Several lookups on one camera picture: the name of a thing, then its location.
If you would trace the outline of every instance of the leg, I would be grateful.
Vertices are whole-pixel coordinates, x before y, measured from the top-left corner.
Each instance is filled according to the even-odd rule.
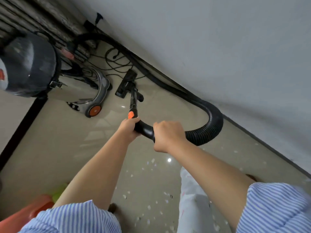
[[[181,168],[181,194],[177,233],[215,232],[208,196],[189,174]]]

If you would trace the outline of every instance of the orange clip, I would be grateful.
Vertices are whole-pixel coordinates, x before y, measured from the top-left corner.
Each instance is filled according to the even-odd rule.
[[[128,113],[128,119],[131,119],[131,118],[133,118],[134,117],[134,112],[133,111],[130,111],[129,113]]]

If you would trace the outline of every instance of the white wall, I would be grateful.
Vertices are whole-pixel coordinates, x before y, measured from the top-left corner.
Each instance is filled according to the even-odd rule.
[[[33,104],[24,98],[0,90],[0,154]]]
[[[311,173],[311,0],[72,2]]]

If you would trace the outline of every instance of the striped shirt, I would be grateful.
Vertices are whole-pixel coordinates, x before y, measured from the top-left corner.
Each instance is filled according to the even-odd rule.
[[[254,183],[237,233],[311,232],[311,198],[285,183]],[[41,211],[21,233],[121,233],[116,217],[97,208],[93,201],[67,204]]]

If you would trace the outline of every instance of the vacuum wand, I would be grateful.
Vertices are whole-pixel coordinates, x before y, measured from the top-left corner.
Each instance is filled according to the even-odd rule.
[[[137,100],[143,102],[144,96],[138,92],[136,87],[133,87],[131,89],[130,111],[127,116],[129,119],[138,117]],[[136,123],[134,130],[142,134],[143,136],[153,140],[153,142],[156,141],[153,127],[144,123],[143,121],[139,121],[138,123]]]

